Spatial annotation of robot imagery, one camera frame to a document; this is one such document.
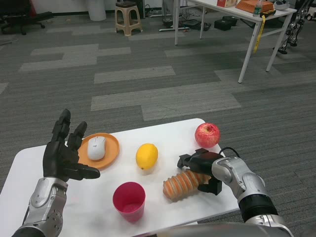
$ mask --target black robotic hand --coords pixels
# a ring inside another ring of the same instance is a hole
[[[87,128],[85,121],[81,122],[73,133],[70,133],[67,145],[65,145],[65,138],[70,130],[70,118],[70,111],[65,109],[55,123],[53,137],[44,152],[44,177],[56,177],[64,182],[69,179],[99,178],[100,171],[98,169],[78,163],[78,149]]]
[[[182,155],[178,161],[178,168],[189,167],[192,172],[211,176],[207,184],[198,186],[198,190],[205,193],[218,195],[222,191],[222,182],[217,180],[212,174],[212,164],[215,160],[223,156],[214,152],[209,152],[204,148],[196,150],[193,155]]]

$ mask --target wooden stool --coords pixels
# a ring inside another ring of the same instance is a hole
[[[131,18],[130,14],[133,10],[136,11],[137,21],[133,21]],[[118,23],[118,11],[121,11],[123,14],[124,25]],[[115,32],[118,32],[118,29],[121,29],[126,36],[131,36],[132,30],[136,28],[139,28],[141,32],[143,31],[136,3],[132,1],[117,2],[115,7]]]

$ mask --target water bottle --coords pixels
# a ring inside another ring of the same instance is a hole
[[[258,0],[256,5],[255,5],[255,11],[253,12],[253,16],[259,16],[260,12],[262,10],[262,5],[263,5],[263,1],[262,0]]]

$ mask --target white table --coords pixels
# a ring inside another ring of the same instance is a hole
[[[98,179],[69,180],[60,237],[138,236],[237,210],[237,200],[225,184],[218,196],[199,192],[178,202],[169,201],[162,193],[163,181],[179,173],[179,155],[193,154],[199,148],[194,132],[203,122],[196,118],[113,133],[121,148],[116,161],[101,171]],[[136,151],[144,143],[158,148],[151,174],[142,173],[135,162]],[[16,155],[0,195],[1,236],[9,237],[20,227],[42,177],[44,150],[45,146],[33,147]],[[211,151],[219,152],[220,147]],[[115,189],[127,181],[140,183],[146,191],[145,213],[136,224],[125,221],[112,204]]]
[[[229,16],[235,16],[235,17],[238,17],[238,18],[245,19],[245,20],[248,20],[248,21],[256,23],[255,28],[254,28],[253,33],[252,33],[250,44],[249,44],[249,47],[248,47],[248,50],[247,50],[247,54],[246,54],[246,57],[245,57],[245,60],[244,60],[243,66],[242,66],[242,70],[241,70],[241,73],[240,73],[240,76],[239,76],[239,80],[238,80],[239,83],[242,83],[243,76],[244,76],[244,74],[246,72],[251,52],[252,52],[252,50],[253,50],[253,48],[254,48],[254,46],[256,44],[256,41],[257,41],[257,37],[258,37],[259,31],[260,31],[260,27],[261,27],[261,24],[262,24],[262,18],[261,17],[254,17],[252,15],[252,13],[249,13],[249,12],[237,9],[234,6],[232,6],[232,7],[220,7],[220,6],[217,6],[217,0],[190,0],[190,2],[194,2],[197,5],[203,6],[202,24],[201,24],[202,26],[204,25],[205,8],[206,7],[214,9],[214,10],[217,10],[217,11],[220,11],[220,12],[223,12],[223,13],[226,13]],[[174,26],[175,26],[175,41],[174,41],[174,44],[177,45],[178,44],[180,0],[174,0],[174,8],[176,9],[175,10],[175,16],[176,17],[175,17],[175,23],[174,23]],[[278,37],[278,39],[276,41],[276,45],[275,45],[274,51],[272,53],[272,56],[270,58],[270,61],[268,63],[267,69],[266,69],[267,72],[270,71],[270,69],[271,69],[272,63],[273,63],[273,61],[274,61],[274,59],[276,57],[276,54],[277,54],[277,50],[280,47],[281,41],[282,41],[282,39],[284,37],[284,33],[285,33],[286,29],[287,29],[287,26],[288,26],[288,24],[289,24],[289,22],[291,20],[291,17],[292,17],[294,12],[296,12],[296,10],[292,9],[292,8],[288,8],[287,10],[284,10],[284,11],[276,10],[276,13],[274,15],[269,16],[269,17],[266,18],[266,21],[268,21],[268,20],[271,20],[271,19],[274,19],[274,18],[278,18],[278,17],[281,17],[281,16],[286,16],[286,19],[284,21],[284,24],[283,24],[282,28],[280,28],[278,30],[270,31],[270,32],[267,32],[267,33],[264,33],[264,34],[261,35],[261,37],[265,37],[265,36],[276,34],[276,33],[280,32],[280,35],[279,35],[279,37]],[[202,32],[203,32],[203,27],[201,27],[200,39],[202,38]]]

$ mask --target white trash can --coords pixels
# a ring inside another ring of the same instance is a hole
[[[104,0],[86,0],[91,21],[103,21],[107,18],[105,14]]]

